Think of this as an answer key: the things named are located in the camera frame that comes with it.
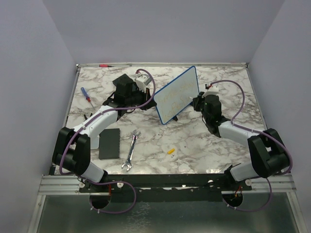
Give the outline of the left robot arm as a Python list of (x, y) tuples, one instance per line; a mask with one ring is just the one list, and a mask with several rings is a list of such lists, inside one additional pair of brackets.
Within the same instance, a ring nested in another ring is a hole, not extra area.
[(116, 90), (99, 110), (73, 128), (63, 127), (56, 140), (52, 162), (61, 175), (76, 175), (90, 181), (94, 190), (107, 187), (107, 171), (91, 162), (91, 149), (99, 146), (100, 133), (135, 109), (148, 110), (156, 106), (155, 91), (147, 85), (155, 83), (152, 75), (140, 68), (133, 80), (123, 74), (118, 77)]

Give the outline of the blue framed whiteboard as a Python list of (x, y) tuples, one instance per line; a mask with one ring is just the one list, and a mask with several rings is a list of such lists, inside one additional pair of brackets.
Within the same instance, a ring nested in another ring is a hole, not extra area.
[(196, 67), (191, 66), (155, 93), (154, 101), (161, 124), (165, 125), (197, 97), (199, 83)]

